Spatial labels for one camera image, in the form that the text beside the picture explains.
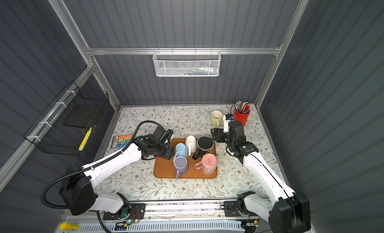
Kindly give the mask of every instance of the yellow highlighter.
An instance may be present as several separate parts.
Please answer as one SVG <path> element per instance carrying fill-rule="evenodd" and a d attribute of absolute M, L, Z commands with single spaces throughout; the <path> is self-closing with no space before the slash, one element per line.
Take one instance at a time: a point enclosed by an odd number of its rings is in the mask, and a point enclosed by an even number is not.
<path fill-rule="evenodd" d="M 83 141 L 80 144 L 79 151 L 84 149 L 85 144 L 87 144 L 88 138 L 92 133 L 92 127 L 88 130 L 87 134 L 85 134 Z"/>
<path fill-rule="evenodd" d="M 60 230 L 78 231 L 79 228 L 80 226 L 75 224 L 63 223 L 60 225 Z"/>

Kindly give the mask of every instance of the table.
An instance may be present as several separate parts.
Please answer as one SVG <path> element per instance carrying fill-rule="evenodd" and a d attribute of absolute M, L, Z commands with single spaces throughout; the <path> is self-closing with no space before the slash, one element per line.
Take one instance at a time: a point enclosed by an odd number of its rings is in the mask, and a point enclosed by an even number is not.
<path fill-rule="evenodd" d="M 133 133 L 143 120 L 153 120 L 165 129 L 172 129 L 175 138 L 186 138 L 189 135 L 196 138 L 210 136 L 210 129 L 213 128 L 210 124 L 210 113 L 220 110 L 226 114 L 230 107 L 231 105 L 124 107 L 113 136 Z M 153 133 L 155 128 L 154 124 L 144 124 L 137 136 Z M 251 106 L 244 132 L 247 140 L 257 146 L 269 166 L 284 181 L 254 106 Z M 110 148 L 111 142 L 112 139 L 105 155 L 116 151 Z M 139 160 L 102 181 L 98 189 L 111 193 L 120 192 L 130 201 L 236 197 L 248 190 L 253 190 L 259 196 L 266 196 L 253 174 L 236 158 L 228 155 L 225 146 L 224 143 L 216 144 L 218 176 L 215 179 L 159 179 L 153 176 L 155 160 Z"/>

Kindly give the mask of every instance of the brown tray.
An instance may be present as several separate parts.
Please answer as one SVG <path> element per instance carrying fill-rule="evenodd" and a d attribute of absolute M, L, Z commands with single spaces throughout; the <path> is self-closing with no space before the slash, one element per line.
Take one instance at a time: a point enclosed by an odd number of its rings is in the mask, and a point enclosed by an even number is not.
<path fill-rule="evenodd" d="M 185 143 L 185 139 L 172 139 L 169 146 L 175 148 L 178 143 Z M 216 146 L 214 145 L 214 150 L 212 154 L 216 155 Z M 192 155 L 188 156 L 188 172 L 185 175 L 180 176 L 180 179 L 213 179 L 217 177 L 217 169 L 214 174 L 206 175 L 201 170 L 195 170 L 194 166 L 196 163 L 201 161 L 201 158 L 197 160 L 192 159 Z M 176 172 L 173 169 L 173 157 L 170 160 L 163 159 L 161 157 L 156 158 L 155 170 L 153 175 L 156 178 L 176 178 Z"/>

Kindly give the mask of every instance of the pink mug handle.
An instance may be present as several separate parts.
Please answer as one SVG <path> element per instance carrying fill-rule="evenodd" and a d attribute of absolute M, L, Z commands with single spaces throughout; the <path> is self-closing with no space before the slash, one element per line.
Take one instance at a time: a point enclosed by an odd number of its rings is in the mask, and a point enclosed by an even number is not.
<path fill-rule="evenodd" d="M 201 169 L 201 162 L 202 162 L 202 161 L 200 161 L 199 163 L 196 163 L 196 164 L 195 164 L 195 169 Z"/>

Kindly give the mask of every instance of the black mug handle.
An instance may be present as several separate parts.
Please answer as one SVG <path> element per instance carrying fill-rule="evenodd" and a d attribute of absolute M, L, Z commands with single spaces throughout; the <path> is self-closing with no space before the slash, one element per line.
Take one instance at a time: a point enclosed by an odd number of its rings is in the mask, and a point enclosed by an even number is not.
<path fill-rule="evenodd" d="M 198 148 L 196 152 L 192 155 L 193 160 L 197 160 L 200 157 L 200 151 L 202 151 L 202 149 Z"/>

